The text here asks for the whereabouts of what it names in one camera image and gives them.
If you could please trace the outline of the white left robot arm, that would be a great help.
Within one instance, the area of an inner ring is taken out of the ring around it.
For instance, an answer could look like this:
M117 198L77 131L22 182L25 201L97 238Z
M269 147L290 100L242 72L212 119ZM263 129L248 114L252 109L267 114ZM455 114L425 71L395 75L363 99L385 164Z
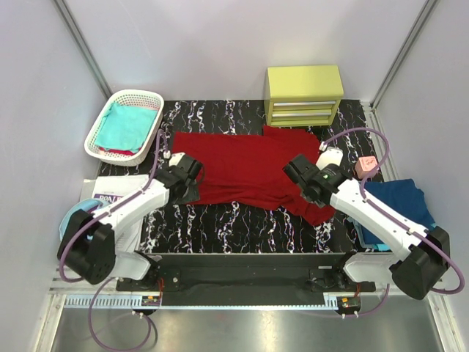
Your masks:
M202 162L175 153L162 168L153 167L148 180L133 193L91 213L78 209L69 217L59 245L59 276L97 285L108 279L132 279L142 290L158 283L158 264L136 250L122 250L118 241L153 210L187 199L204 173Z

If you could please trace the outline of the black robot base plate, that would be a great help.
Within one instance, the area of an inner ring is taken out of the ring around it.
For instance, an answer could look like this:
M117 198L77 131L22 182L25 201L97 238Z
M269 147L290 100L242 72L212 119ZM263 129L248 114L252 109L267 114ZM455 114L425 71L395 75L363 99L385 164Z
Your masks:
M337 270L342 254L162 254L143 282L123 279L117 290L163 291L167 309L326 307L324 295L373 293Z

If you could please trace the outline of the red t shirt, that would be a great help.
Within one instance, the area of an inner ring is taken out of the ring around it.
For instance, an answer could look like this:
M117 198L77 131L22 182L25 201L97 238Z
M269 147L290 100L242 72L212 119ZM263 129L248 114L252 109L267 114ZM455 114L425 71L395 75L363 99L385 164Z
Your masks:
M330 206L308 203L283 168L302 154L314 163L320 141L302 129L264 126L262 134L176 132L172 152L184 152L201 162L204 179L197 205L239 202L265 210L286 208L316 226L333 217Z

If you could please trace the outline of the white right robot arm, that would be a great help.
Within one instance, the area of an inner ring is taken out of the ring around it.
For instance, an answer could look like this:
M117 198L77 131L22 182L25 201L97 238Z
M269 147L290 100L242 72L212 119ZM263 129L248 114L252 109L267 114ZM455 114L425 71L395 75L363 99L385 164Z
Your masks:
M390 249L345 255L332 274L338 289L350 290L360 282L394 284L409 297L421 300L447 272L450 243L445 230L428 230L371 194L362 193L360 183L335 164L320 169L300 154L283 170L305 200L351 217Z

